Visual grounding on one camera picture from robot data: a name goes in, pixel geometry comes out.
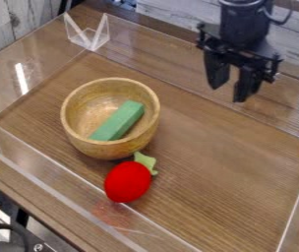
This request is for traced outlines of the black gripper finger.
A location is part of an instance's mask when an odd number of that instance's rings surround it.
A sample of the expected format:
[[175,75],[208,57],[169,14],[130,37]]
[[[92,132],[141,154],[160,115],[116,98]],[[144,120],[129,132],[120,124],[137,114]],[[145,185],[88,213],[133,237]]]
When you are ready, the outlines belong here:
[[221,54],[208,49],[203,52],[203,61],[208,85],[216,90],[228,81],[229,64]]
[[239,80],[233,88],[233,101],[244,102],[253,95],[261,85],[261,72],[244,65],[239,70]]

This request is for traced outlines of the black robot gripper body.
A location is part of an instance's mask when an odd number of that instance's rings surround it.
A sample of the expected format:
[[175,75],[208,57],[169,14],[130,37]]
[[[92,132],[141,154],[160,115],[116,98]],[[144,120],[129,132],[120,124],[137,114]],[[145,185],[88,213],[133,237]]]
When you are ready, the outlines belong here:
[[229,66],[251,66],[272,82],[282,58],[265,36],[271,23],[284,24],[271,15],[272,0],[219,0],[219,4],[220,23],[196,25],[196,47],[221,54]]

